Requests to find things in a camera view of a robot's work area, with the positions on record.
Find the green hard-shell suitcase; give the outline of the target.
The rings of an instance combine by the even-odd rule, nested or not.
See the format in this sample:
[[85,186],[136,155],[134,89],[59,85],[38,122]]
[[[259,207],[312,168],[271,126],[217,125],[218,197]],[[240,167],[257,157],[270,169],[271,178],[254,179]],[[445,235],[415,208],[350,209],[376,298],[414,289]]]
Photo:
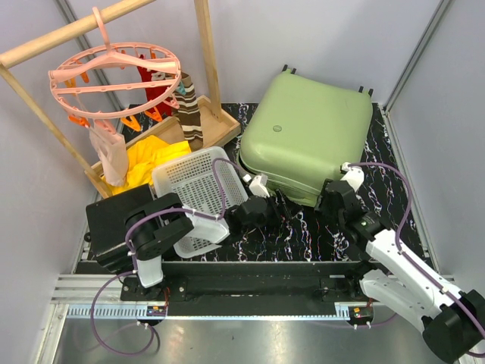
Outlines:
[[269,190],[314,206],[325,180],[340,178],[343,163],[360,162],[373,113],[365,91],[282,71],[242,133],[237,161],[265,174]]

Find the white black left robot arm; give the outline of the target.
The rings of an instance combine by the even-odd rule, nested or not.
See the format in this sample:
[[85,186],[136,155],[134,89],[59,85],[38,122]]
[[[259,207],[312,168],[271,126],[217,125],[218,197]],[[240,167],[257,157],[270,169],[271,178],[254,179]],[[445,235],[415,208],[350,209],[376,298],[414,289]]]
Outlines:
[[220,246],[232,243],[253,228],[276,227],[295,218],[301,210],[281,191],[273,196],[250,196],[245,202],[214,215],[182,204],[176,193],[129,212],[124,219],[125,243],[138,278],[137,291],[147,300],[163,293],[161,262],[175,246],[189,238]]

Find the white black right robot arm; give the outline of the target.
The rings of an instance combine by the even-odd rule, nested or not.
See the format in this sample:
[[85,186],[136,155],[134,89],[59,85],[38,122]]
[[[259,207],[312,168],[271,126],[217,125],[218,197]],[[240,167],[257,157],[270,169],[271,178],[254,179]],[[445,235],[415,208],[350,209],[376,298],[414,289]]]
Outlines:
[[473,356],[484,339],[484,297],[463,291],[434,271],[398,237],[384,218],[367,212],[347,180],[326,180],[315,211],[333,218],[346,239],[368,255],[347,274],[351,300],[376,300],[400,315],[422,335],[440,360]]

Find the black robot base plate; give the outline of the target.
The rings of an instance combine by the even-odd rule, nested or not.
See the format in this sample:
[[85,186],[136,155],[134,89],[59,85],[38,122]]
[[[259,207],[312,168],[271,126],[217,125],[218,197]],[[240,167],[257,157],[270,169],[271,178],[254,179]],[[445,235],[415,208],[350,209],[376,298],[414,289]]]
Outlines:
[[164,279],[78,280],[72,315],[99,319],[365,320],[379,304],[358,286],[361,262],[167,262]]

